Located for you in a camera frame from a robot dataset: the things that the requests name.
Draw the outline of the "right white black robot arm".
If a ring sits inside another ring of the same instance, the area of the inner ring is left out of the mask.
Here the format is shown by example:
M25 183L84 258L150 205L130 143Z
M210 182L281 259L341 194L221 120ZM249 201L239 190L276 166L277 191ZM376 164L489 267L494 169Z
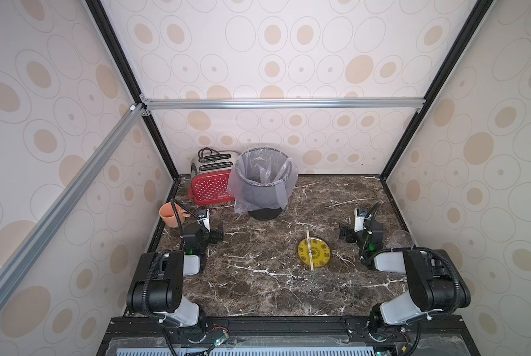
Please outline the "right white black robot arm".
M418 246L384 249L380 236L367 228L342 225L339 235L357 245L360 262L367 268L406 277L406 292L373 306L366 325L372 337L470 305L471 292L445 250Z

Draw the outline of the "disposable chopsticks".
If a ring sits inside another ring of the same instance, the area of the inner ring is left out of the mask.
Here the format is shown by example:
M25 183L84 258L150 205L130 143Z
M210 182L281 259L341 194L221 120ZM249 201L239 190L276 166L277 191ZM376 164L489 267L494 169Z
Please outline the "disposable chopsticks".
M307 246L307 252L309 256L309 268L311 271L314 271L314 261L312 256L312 249L311 249L311 237L309 229L306 228L306 246Z

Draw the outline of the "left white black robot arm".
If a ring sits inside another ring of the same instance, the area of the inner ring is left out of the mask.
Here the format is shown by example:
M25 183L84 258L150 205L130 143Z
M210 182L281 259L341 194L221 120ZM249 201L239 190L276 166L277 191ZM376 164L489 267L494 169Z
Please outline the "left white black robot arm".
M183 294L183 283L186 277L203 273L209 245L223 240L223 223L216 228L192 223L183 229L179 251L143 254L127 293L128 310L165 327L204 329L204 312Z

